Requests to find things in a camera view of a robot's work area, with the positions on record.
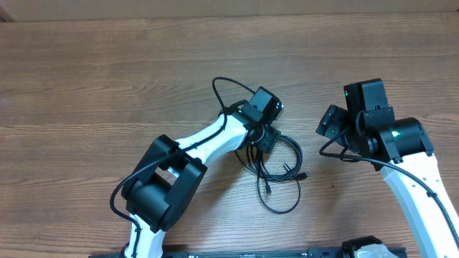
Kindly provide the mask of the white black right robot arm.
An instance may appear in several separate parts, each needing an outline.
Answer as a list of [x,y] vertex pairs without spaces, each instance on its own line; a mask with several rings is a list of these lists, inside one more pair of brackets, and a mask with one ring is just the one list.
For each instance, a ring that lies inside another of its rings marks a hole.
[[396,119],[381,79],[344,86],[346,108],[330,105],[316,129],[343,150],[344,162],[369,162],[399,202],[422,257],[458,256],[458,214],[445,190],[422,123]]

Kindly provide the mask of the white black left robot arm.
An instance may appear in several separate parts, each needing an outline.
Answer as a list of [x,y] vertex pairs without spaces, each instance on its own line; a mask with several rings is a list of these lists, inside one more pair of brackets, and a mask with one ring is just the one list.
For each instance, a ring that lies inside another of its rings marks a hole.
[[161,257],[165,233],[187,209],[209,165],[248,143],[270,151],[280,135],[271,124],[283,109],[278,97],[259,87],[194,135],[157,137],[121,190],[132,223],[122,257]]

